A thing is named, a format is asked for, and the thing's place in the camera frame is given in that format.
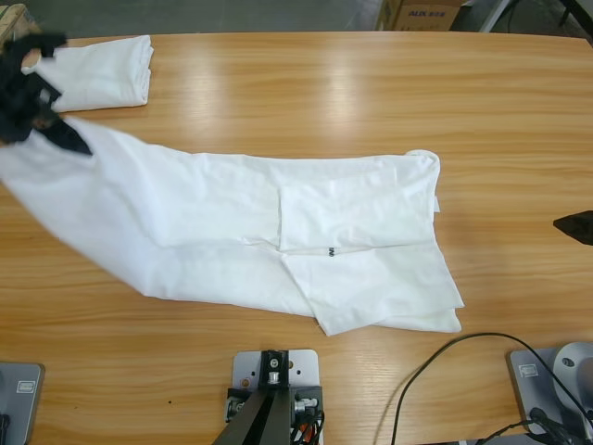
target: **table surface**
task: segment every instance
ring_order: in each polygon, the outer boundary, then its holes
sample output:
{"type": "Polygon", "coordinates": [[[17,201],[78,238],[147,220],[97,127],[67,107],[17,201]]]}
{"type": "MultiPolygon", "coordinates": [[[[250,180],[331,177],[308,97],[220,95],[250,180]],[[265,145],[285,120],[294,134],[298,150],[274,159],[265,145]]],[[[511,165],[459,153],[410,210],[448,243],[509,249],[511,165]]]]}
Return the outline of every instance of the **table surface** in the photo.
{"type": "MultiPolygon", "coordinates": [[[[86,45],[94,40],[76,41],[86,45]]],[[[567,38],[453,32],[153,37],[149,104],[75,113],[190,152],[341,158],[433,150],[435,230],[464,333],[593,340],[593,248],[552,226],[591,209],[593,53],[567,38]]],[[[452,335],[142,297],[0,187],[0,360],[46,367],[34,444],[206,444],[240,350],[319,352],[326,443],[386,444],[392,392],[452,335]]],[[[519,419],[508,340],[468,340],[405,401],[398,443],[519,419]]]]}

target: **wood grain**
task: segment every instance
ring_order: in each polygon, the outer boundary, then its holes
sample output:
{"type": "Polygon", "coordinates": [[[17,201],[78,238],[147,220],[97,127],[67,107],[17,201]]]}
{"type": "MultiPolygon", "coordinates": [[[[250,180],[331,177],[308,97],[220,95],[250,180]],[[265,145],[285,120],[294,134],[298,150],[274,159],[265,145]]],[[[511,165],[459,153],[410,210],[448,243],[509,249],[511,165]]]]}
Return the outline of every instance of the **wood grain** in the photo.
{"type": "MultiPolygon", "coordinates": [[[[592,206],[585,41],[345,32],[153,43],[147,106],[76,115],[190,152],[433,150],[435,229],[467,305],[464,333],[536,347],[593,340],[593,248],[552,227],[592,206]]],[[[326,443],[370,444],[391,392],[453,337],[381,327],[326,337],[309,318],[145,298],[60,244],[4,188],[0,247],[0,359],[47,369],[33,445],[210,443],[233,356],[267,348],[316,349],[326,443]]],[[[516,421],[513,349],[480,338],[439,358],[408,395],[398,443],[475,438],[516,421]]],[[[377,443],[392,421],[390,409],[377,443]]]]}

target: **floor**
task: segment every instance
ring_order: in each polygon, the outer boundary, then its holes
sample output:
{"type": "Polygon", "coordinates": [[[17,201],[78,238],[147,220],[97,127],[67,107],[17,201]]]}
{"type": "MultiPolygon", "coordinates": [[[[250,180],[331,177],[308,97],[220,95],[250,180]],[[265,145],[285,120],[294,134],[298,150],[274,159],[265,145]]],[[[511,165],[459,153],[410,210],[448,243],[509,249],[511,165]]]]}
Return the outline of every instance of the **floor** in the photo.
{"type": "MultiPolygon", "coordinates": [[[[43,29],[69,37],[174,32],[370,31],[382,0],[18,0],[43,29]]],[[[496,0],[463,7],[452,29],[477,31],[496,0]]],[[[587,37],[559,0],[522,0],[495,32],[587,37]]]]}

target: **white fabric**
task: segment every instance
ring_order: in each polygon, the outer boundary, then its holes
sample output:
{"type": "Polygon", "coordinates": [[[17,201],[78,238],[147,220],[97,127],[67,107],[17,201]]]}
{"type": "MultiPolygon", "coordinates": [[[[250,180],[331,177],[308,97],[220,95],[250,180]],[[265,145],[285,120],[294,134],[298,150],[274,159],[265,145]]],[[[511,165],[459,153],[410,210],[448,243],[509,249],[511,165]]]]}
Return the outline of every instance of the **white fabric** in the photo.
{"type": "Polygon", "coordinates": [[[0,179],[55,236],[151,297],[456,332],[433,229],[438,157],[195,154],[68,119],[92,157],[37,133],[0,179]]]}
{"type": "Polygon", "coordinates": [[[53,110],[136,107],[148,101],[150,36],[142,35],[80,48],[59,48],[25,73],[36,71],[62,96],[53,110]]]}

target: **cardboard box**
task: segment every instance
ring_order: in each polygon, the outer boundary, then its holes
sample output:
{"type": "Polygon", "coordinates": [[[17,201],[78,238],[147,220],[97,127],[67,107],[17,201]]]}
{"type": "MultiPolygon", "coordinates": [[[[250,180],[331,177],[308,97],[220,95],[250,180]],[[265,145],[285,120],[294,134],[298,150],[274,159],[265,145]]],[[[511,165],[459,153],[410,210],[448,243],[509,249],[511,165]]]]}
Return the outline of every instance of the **cardboard box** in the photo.
{"type": "Polygon", "coordinates": [[[15,40],[39,31],[24,5],[0,6],[0,50],[6,40],[15,40]]]}
{"type": "Polygon", "coordinates": [[[403,0],[394,31],[448,31],[464,0],[403,0]]]}
{"type": "Polygon", "coordinates": [[[465,0],[384,0],[375,29],[448,31],[464,2],[465,0]]]}

